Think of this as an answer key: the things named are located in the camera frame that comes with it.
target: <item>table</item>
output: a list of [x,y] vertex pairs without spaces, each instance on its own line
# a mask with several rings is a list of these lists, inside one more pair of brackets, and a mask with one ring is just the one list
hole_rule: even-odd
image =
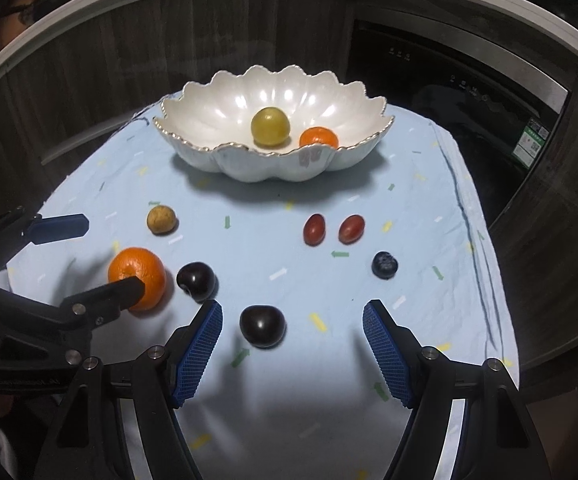
[[[94,332],[104,362],[134,359],[189,323],[198,306],[175,286],[179,267],[204,261],[219,279],[224,327],[195,397],[178,420],[205,480],[382,479],[409,410],[388,390],[361,325],[379,298],[422,345],[476,364],[500,358],[518,384],[518,355],[495,253],[476,188],[451,135],[389,105],[394,124],[354,168],[304,183],[243,184],[182,162],[152,124],[147,107],[87,159],[45,203],[46,217],[84,213],[83,238],[29,246],[8,266],[12,290],[59,304],[102,285],[114,253],[155,252],[169,272],[161,307]],[[146,215],[171,206],[178,229],[151,235]],[[302,241],[320,212],[325,241]],[[365,235],[337,240],[340,223],[361,214]],[[373,255],[400,263],[392,280],[370,270]],[[348,252],[338,256],[336,252]],[[273,304],[287,319],[282,344],[252,348],[238,328],[250,304]],[[131,401],[123,401],[134,472],[150,478]],[[448,479],[463,403],[454,401],[438,479]]]

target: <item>metal bolt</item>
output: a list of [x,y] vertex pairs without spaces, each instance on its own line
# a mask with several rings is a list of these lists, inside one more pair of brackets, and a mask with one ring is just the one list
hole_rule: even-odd
[[440,355],[438,349],[432,346],[425,346],[420,352],[425,359],[429,359],[430,361],[438,359],[438,356]]
[[82,316],[83,314],[86,314],[86,306],[84,306],[82,303],[74,303],[71,309],[76,316]]
[[80,352],[73,349],[64,352],[64,358],[67,360],[67,363],[73,366],[79,365],[80,361],[82,361],[82,355],[80,355]]
[[147,350],[147,355],[151,359],[157,359],[165,354],[165,348],[162,345],[152,346]]
[[99,362],[100,361],[97,357],[87,357],[82,366],[85,368],[85,370],[93,370],[96,366],[98,366]]
[[503,364],[493,357],[487,359],[487,366],[495,372],[499,372],[504,368]]

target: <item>orange fruit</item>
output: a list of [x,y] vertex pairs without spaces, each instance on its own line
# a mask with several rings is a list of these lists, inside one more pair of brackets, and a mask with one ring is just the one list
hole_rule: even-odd
[[307,146],[308,144],[328,144],[332,148],[338,148],[338,137],[328,128],[323,126],[314,126],[312,128],[307,128],[303,131],[300,136],[298,145],[300,147]]
[[167,285],[165,267],[160,258],[141,247],[120,251],[109,264],[109,283],[137,276],[144,283],[144,295],[129,310],[149,310],[162,299]]

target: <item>bowl rim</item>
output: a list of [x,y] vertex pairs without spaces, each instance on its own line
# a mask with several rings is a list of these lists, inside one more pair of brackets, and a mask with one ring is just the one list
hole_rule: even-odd
[[[365,87],[365,84],[362,81],[352,81],[351,83],[346,83],[343,84],[338,80],[338,76],[336,76],[335,73],[333,73],[331,70],[323,70],[322,72],[318,72],[317,74],[311,75],[311,74],[307,74],[301,67],[299,67],[298,65],[295,64],[291,64],[291,65],[287,65],[285,66],[282,70],[279,70],[278,72],[272,72],[271,70],[269,70],[267,67],[263,66],[263,65],[252,65],[250,66],[248,69],[245,70],[244,73],[242,74],[234,74],[229,72],[228,70],[218,70],[218,72],[216,72],[215,74],[213,74],[213,76],[211,77],[211,80],[208,83],[205,84],[200,84],[196,81],[187,81],[185,83],[185,85],[182,87],[182,91],[180,92],[180,95],[177,98],[172,98],[171,94],[169,95],[165,95],[164,97],[162,97],[160,99],[160,109],[162,110],[162,114],[164,115],[164,119],[167,118],[167,111],[165,110],[165,101],[169,100],[169,101],[182,101],[182,98],[184,98],[185,96],[185,89],[187,88],[187,85],[194,83],[200,86],[209,86],[211,83],[213,83],[213,80],[216,78],[216,76],[220,73],[226,73],[230,76],[233,77],[243,77],[245,76],[250,70],[256,69],[256,68],[261,68],[262,70],[265,70],[267,73],[270,74],[279,74],[281,73],[283,70],[286,70],[288,68],[297,68],[298,70],[300,70],[300,72],[302,72],[303,75],[307,76],[307,77],[316,77],[319,76],[320,74],[331,74],[334,78],[334,81],[336,82],[336,84],[341,85],[343,87],[345,86],[349,86],[351,84],[355,84],[355,83],[360,83],[362,85],[363,88],[363,94],[365,95],[366,99],[381,99],[383,101],[383,109],[380,112],[380,115],[383,117],[387,117],[384,115],[384,111],[387,108],[387,99],[384,96],[377,96],[377,97],[368,97],[367,96],[367,88]],[[360,142],[357,142],[355,144],[353,144],[352,146],[340,146],[339,148],[333,148],[332,146],[330,146],[329,144],[321,144],[319,142],[314,142],[313,144],[307,144],[306,146],[299,146],[297,148],[294,148],[293,150],[291,150],[290,152],[286,152],[286,153],[278,153],[278,152],[260,152],[258,151],[256,148],[251,148],[250,146],[247,146],[246,144],[242,144],[240,142],[223,142],[222,144],[218,144],[216,147],[214,148],[207,148],[206,146],[196,146],[195,144],[193,144],[192,142],[190,142],[189,140],[183,139],[182,137],[180,137],[178,134],[172,133],[172,132],[168,132],[163,126],[162,124],[160,124],[161,119],[163,119],[162,117],[156,117],[153,116],[152,117],[152,121],[153,124],[156,126],[156,128],[160,131],[160,133],[162,133],[163,135],[167,136],[167,137],[171,137],[172,139],[177,140],[178,142],[181,142],[182,144],[186,145],[187,147],[191,148],[192,150],[195,150],[196,152],[203,152],[203,153],[211,153],[211,152],[217,152],[218,150],[221,150],[223,148],[240,148],[243,149],[245,151],[248,152],[253,152],[256,153],[257,155],[260,156],[278,156],[278,157],[282,157],[282,156],[288,156],[291,155],[299,150],[303,150],[304,148],[309,148],[310,146],[322,146],[322,147],[327,147],[330,150],[334,150],[335,152],[348,152],[351,150],[355,150],[356,148],[362,146],[363,144],[366,144],[367,142],[371,142],[372,140],[374,140],[376,137],[381,136],[382,134],[384,134],[393,124],[393,120],[395,116],[388,116],[389,117],[389,121],[387,122],[386,126],[382,129],[377,131],[374,134],[371,134],[368,137],[365,137],[365,139],[361,140]]]

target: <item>white scalloped bowl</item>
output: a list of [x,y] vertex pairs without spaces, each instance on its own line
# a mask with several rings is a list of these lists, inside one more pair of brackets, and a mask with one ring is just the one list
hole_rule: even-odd
[[[206,85],[187,83],[179,98],[162,100],[164,117],[154,117],[153,123],[182,160],[198,170],[222,172],[241,182],[300,182],[363,160],[393,122],[393,116],[384,115],[386,102],[368,98],[360,81],[339,83],[333,72],[311,76],[295,65],[280,72],[254,65],[243,75],[217,72]],[[289,118],[290,140],[281,148],[261,148],[251,135],[251,119],[267,106]],[[333,130],[339,148],[300,148],[299,137],[311,126]]]

